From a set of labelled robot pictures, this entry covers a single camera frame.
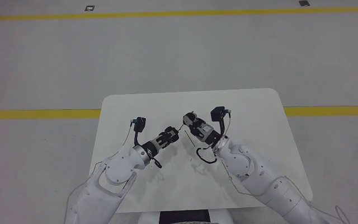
wire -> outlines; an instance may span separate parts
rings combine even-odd
[[[122,146],[124,146],[124,144],[125,144],[126,141],[127,141],[127,138],[128,138],[128,135],[129,135],[129,132],[130,132],[131,127],[132,127],[132,124],[130,124],[127,137],[125,138],[124,143],[123,143]],[[113,158],[115,155],[117,155],[118,152],[119,152],[119,150],[118,150],[115,154],[113,154],[112,156],[110,156],[110,158]],[[91,172],[91,174],[89,175],[89,177],[87,178],[87,180],[86,180],[85,182],[81,183],[80,185],[78,185],[77,187],[75,187],[75,188],[69,193],[69,195],[68,195],[68,197],[67,197],[67,201],[66,201],[66,210],[65,210],[65,215],[64,215],[64,219],[63,219],[63,224],[66,223],[69,198],[71,197],[71,195],[73,194],[73,192],[74,192],[75,190],[77,190],[77,189],[78,189],[79,187],[81,187],[83,184],[85,184],[85,183],[88,182],[88,180],[91,178],[91,176],[95,173],[96,166],[97,166],[98,164],[100,164],[101,162],[103,162],[103,160],[100,161],[100,162],[95,163],[95,167],[93,168],[93,171]]]
[[[129,136],[129,132],[130,132],[131,128],[132,128],[132,123],[130,123],[130,127],[129,127],[129,130],[128,130],[127,137],[125,137],[125,140],[124,140],[124,142],[123,142],[123,145],[122,145],[122,146],[124,146],[125,142],[127,141],[127,138],[128,138],[128,136]]]
[[[186,132],[186,130],[184,130],[184,132],[185,132],[185,134],[188,136],[188,138],[189,138],[190,142],[192,143],[192,145],[195,147],[194,142],[192,142],[192,140],[191,140],[191,138],[189,137],[189,135],[188,135],[188,133]]]
[[[239,194],[244,194],[244,195],[249,195],[249,196],[254,196],[254,197],[262,196],[262,195],[264,195],[264,194],[268,191],[268,189],[270,188],[270,186],[271,186],[276,180],[278,180],[278,179],[280,179],[280,178],[284,178],[284,179],[287,179],[288,181],[290,181],[290,182],[293,184],[293,186],[295,186],[295,188],[296,188],[297,191],[300,193],[300,195],[302,196],[302,198],[306,201],[306,203],[307,203],[307,205],[308,205],[309,207],[312,207],[312,208],[316,209],[317,211],[322,212],[323,214],[326,214],[326,215],[328,215],[328,216],[330,216],[330,217],[332,217],[332,218],[335,218],[335,219],[337,219],[338,221],[341,221],[343,224],[350,224],[350,223],[351,223],[351,222],[349,221],[348,217],[346,216],[346,214],[344,213],[344,211],[343,211],[339,206],[337,206],[337,205],[335,206],[335,210],[336,210],[336,212],[337,212],[338,217],[333,216],[333,215],[331,215],[331,214],[328,214],[327,212],[323,212],[323,211],[321,211],[320,209],[316,208],[315,206],[311,205],[311,203],[306,199],[306,197],[302,194],[302,192],[300,191],[300,189],[297,187],[297,185],[296,185],[291,179],[289,179],[287,176],[279,176],[278,178],[274,179],[272,182],[270,182],[270,184],[267,186],[267,188],[266,188],[261,194],[248,194],[248,193],[240,192],[240,191],[237,189],[236,185],[234,184],[233,178],[230,176],[230,173],[229,173],[229,171],[226,169],[226,166],[225,166],[225,164],[224,164],[223,161],[222,161],[222,164],[223,164],[223,166],[224,166],[224,168],[225,168],[225,170],[226,170],[226,173],[227,173],[228,176],[229,176],[230,182],[232,183],[232,185],[234,186],[235,190],[236,190]],[[340,212],[343,214],[343,216],[344,216],[344,218],[347,220],[347,222],[345,222],[345,221],[343,220],[343,218],[341,217],[340,213],[338,212],[338,209],[339,209]]]
[[[202,158],[202,157],[199,155],[199,150],[201,150],[201,149],[207,150],[208,148],[210,148],[210,146],[208,146],[207,148],[197,148],[197,149],[196,149],[196,155],[199,157],[199,159],[203,160],[203,161],[206,162],[207,164],[213,164],[213,163],[217,162],[217,160],[218,160],[218,158],[216,157],[215,154],[214,154],[215,160],[213,160],[213,161],[208,161],[208,160]]]
[[[180,129],[184,126],[184,123],[180,126],[180,128],[178,129],[178,132],[180,131]]]

robot forearm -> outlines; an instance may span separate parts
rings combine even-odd
[[[229,138],[218,143],[217,154],[229,172],[261,203],[281,215],[288,223],[328,223],[296,191],[290,181],[276,171],[257,152],[233,144]]]
[[[328,223],[307,204],[290,181],[259,154],[249,147],[234,144],[224,134],[223,118],[226,114],[230,116],[230,110],[225,110],[223,106],[211,111],[211,121],[219,122],[220,134],[193,112],[183,117],[183,123],[198,140],[211,145],[214,154],[224,160],[227,170],[238,178],[252,196],[272,208],[286,221]]]
[[[178,140],[178,131],[168,127],[155,139],[143,145],[137,144],[129,151],[129,156],[108,157],[91,175],[86,187],[70,209],[67,224],[107,224],[117,211],[122,200],[134,184],[136,172],[134,169],[144,169],[155,160],[161,148]],[[100,184],[101,175],[106,177],[106,185],[124,185],[119,193],[113,193]]]

white table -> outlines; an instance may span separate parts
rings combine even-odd
[[[312,190],[280,98],[269,88],[108,96],[102,104],[90,170],[97,161],[121,148],[131,119],[138,116],[147,119],[138,138],[139,143],[145,143],[169,125],[179,128],[182,117],[191,111],[219,130],[218,124],[210,119],[210,112],[216,106],[232,110],[227,135],[235,143],[259,151],[276,164],[283,175],[293,180],[308,200],[312,200]],[[205,144],[190,136],[194,147],[184,130],[191,135],[189,129],[183,127],[180,139],[156,157],[163,165],[162,169],[151,162],[144,170],[138,170],[136,182],[117,212],[263,206],[254,197],[236,192],[221,162],[203,163],[195,150]],[[128,154],[133,138],[131,131],[127,147],[119,152],[120,155]],[[206,153],[210,159],[211,151]],[[245,191],[237,180],[235,184]]]

floor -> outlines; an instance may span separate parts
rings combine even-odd
[[[288,9],[298,1],[91,1],[94,13]],[[310,1],[311,8],[357,7]],[[0,110],[98,109],[112,94],[275,89],[284,106],[358,105],[358,13],[2,20],[82,14],[87,1],[0,7]],[[358,222],[358,116],[288,117],[313,205]],[[0,119],[0,223],[62,223],[90,167],[98,119]],[[235,223],[285,223],[269,208]],[[111,223],[136,223],[116,214]]]

yellow line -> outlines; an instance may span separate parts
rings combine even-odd
[[[101,110],[2,110],[0,119],[98,119]]]
[[[284,108],[286,116],[358,116],[358,106],[312,106]],[[100,109],[91,110],[0,110],[0,120],[98,119]]]
[[[358,116],[358,106],[309,106],[284,109],[286,116]]]
[[[85,13],[58,15],[13,15],[0,16],[1,20],[79,20],[93,18],[133,18],[170,16],[233,16],[269,14],[313,14],[313,13],[357,13],[358,7],[348,8],[279,8],[263,10],[212,10],[212,11],[169,11],[169,12],[124,12],[124,13]]]

